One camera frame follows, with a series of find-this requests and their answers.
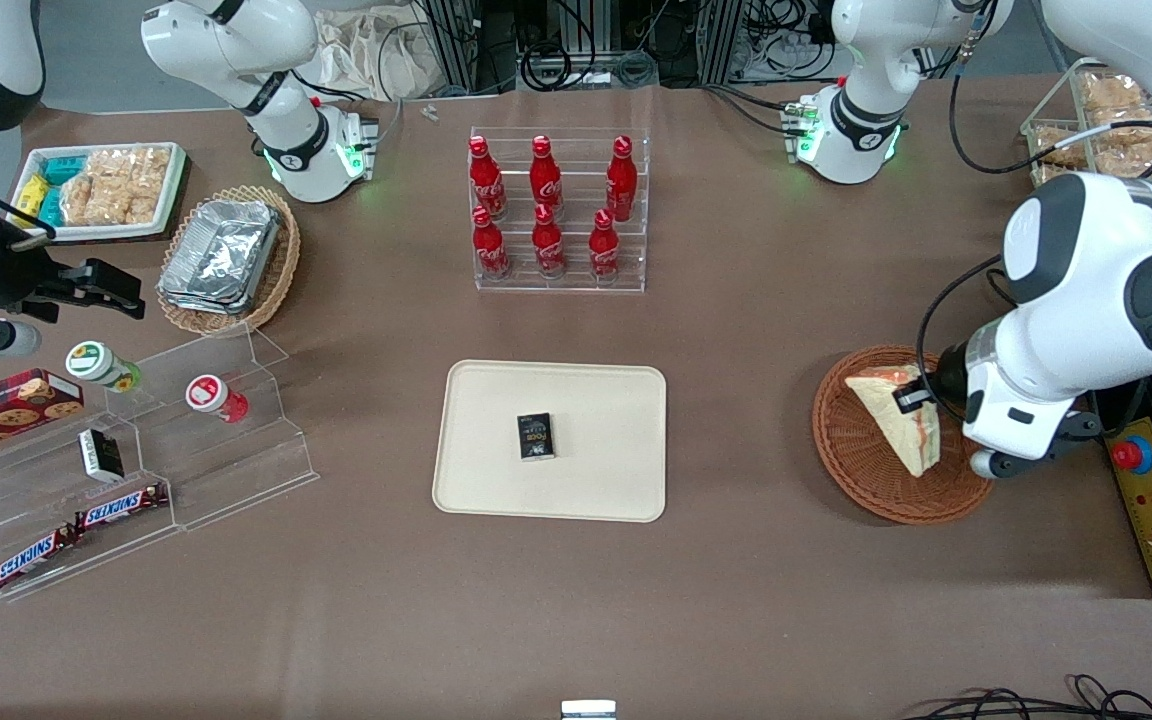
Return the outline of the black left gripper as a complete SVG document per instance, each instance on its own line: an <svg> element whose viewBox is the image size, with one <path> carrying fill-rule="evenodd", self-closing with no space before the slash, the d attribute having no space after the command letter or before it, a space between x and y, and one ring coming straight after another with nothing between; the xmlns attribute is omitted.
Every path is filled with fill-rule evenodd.
<svg viewBox="0 0 1152 720"><path fill-rule="evenodd" d="M967 418L968 372L967 350L969 342L948 346L938 356L933 370L933 389L927 382L905 382L893 391L900 414L915 414L929 407L932 414L943 411L958 425Z"/></svg>

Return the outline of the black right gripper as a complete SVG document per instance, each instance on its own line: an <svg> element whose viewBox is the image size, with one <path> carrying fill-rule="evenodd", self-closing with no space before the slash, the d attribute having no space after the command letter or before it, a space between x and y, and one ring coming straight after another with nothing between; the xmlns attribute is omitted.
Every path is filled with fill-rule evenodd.
<svg viewBox="0 0 1152 720"><path fill-rule="evenodd" d="M141 283L127 285L127 274L100 259L84 260L84 287L65 276L70 266L51 258L50 238L26 238L22 250L15 240L0 240L0 313L26 314L55 323L58 306L105 306L143 320L146 302Z"/></svg>

